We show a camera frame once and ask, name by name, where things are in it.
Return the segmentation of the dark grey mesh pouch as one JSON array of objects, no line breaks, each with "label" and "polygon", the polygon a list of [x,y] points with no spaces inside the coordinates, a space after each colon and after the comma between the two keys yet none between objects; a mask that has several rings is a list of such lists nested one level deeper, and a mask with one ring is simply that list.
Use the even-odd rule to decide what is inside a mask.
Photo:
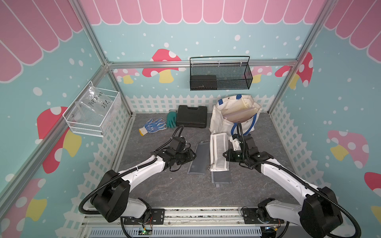
[{"label": "dark grey mesh pouch", "polygon": [[196,146],[196,157],[190,163],[188,174],[204,175],[210,165],[210,142],[202,141]]}]

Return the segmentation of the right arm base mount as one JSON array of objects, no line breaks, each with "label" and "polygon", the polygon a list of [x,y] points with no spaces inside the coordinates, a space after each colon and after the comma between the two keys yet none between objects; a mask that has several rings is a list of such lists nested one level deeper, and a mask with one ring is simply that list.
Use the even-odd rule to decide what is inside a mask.
[{"label": "right arm base mount", "polygon": [[265,214],[261,209],[256,207],[242,207],[240,210],[245,224],[284,224],[284,220],[274,219]]}]

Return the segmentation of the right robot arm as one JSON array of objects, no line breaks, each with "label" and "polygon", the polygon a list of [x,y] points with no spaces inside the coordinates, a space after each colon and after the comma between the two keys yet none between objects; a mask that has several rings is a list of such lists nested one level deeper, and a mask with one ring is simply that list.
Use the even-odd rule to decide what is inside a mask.
[{"label": "right robot arm", "polygon": [[338,204],[333,190],[307,182],[282,166],[269,153],[260,152],[251,135],[243,132],[240,123],[233,127],[232,133],[233,148],[223,153],[225,160],[269,177],[298,202],[291,204],[274,198],[263,200],[256,211],[259,222],[266,224],[275,219],[283,220],[287,225],[292,223],[301,226],[313,238],[334,238],[336,235],[333,231],[343,224],[343,217],[346,216],[355,229],[352,237],[361,237],[359,223]]}]

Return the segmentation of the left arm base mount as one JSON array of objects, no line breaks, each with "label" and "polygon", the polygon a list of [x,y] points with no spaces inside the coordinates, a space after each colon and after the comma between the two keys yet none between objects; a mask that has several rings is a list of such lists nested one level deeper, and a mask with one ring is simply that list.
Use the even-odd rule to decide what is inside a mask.
[{"label": "left arm base mount", "polygon": [[124,225],[163,225],[165,209],[148,209],[140,218],[125,217]]}]

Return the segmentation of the pink brown mesh pouch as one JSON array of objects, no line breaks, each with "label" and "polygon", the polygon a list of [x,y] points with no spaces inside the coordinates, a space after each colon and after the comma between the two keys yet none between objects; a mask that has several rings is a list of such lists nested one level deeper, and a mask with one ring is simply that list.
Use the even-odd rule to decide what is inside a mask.
[{"label": "pink brown mesh pouch", "polygon": [[244,113],[244,114],[232,114],[225,117],[226,120],[232,123],[243,123],[251,119],[254,115],[252,113]]}]

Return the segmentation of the white grey mesh pouch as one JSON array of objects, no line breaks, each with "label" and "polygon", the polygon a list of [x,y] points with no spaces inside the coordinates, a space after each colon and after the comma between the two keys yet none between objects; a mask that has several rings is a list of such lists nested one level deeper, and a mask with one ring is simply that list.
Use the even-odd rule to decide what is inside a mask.
[{"label": "white grey mesh pouch", "polygon": [[210,136],[210,171],[223,172],[229,170],[229,162],[223,156],[228,151],[229,140],[226,133],[213,133]]}]

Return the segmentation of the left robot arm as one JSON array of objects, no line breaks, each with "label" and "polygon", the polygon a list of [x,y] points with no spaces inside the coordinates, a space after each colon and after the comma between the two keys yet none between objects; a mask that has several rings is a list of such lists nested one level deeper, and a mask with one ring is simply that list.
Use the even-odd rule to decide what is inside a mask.
[{"label": "left robot arm", "polygon": [[102,215],[109,223],[126,218],[142,225],[148,223],[152,217],[152,207],[141,198],[130,198],[130,192],[155,174],[165,170],[176,172],[196,158],[191,144],[182,136],[183,129],[184,126],[177,127],[170,139],[151,152],[144,162],[125,171],[107,171],[96,189],[80,202],[79,212]]}]

